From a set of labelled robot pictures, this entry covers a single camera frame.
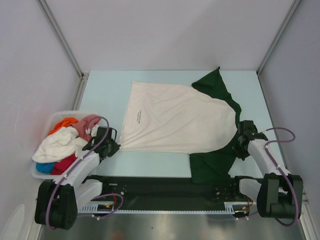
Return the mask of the white green raglan t-shirt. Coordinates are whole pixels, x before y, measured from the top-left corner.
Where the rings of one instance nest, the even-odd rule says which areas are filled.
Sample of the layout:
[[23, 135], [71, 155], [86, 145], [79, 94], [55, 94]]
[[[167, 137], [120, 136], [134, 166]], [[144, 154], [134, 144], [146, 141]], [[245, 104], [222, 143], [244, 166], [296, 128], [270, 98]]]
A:
[[193, 183], [226, 185], [236, 159], [241, 111], [218, 69], [189, 86], [133, 82], [120, 146], [187, 154]]

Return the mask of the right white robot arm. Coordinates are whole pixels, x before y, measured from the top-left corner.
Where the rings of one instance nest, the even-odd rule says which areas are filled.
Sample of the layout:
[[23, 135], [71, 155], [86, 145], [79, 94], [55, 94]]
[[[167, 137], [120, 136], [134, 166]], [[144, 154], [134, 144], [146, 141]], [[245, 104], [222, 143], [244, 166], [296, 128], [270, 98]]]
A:
[[248, 187], [255, 187], [250, 198], [255, 200], [258, 214], [263, 218], [292, 220], [294, 223], [301, 216], [303, 199], [303, 179], [292, 174], [274, 157], [271, 144], [290, 143], [295, 134], [284, 127], [279, 127], [292, 135], [288, 140], [269, 140], [265, 132], [258, 132], [252, 120], [243, 120], [238, 124], [237, 144], [233, 147], [238, 158], [243, 161], [251, 156], [262, 179], [239, 177], [239, 183], [230, 188], [231, 196], [242, 201], [249, 194]]

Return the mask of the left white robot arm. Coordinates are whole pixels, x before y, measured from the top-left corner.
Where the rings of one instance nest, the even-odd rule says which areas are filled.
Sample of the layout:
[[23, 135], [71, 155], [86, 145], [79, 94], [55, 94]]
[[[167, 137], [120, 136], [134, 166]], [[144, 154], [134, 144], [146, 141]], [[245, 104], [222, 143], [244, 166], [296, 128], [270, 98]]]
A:
[[92, 175], [105, 158], [112, 157], [119, 149], [117, 131], [100, 126], [96, 136], [84, 147], [84, 153], [67, 170], [54, 179], [44, 180], [36, 199], [34, 221], [50, 230], [69, 230], [78, 212], [91, 201], [108, 201], [107, 213], [113, 214], [124, 203], [119, 193], [114, 193], [107, 177]]

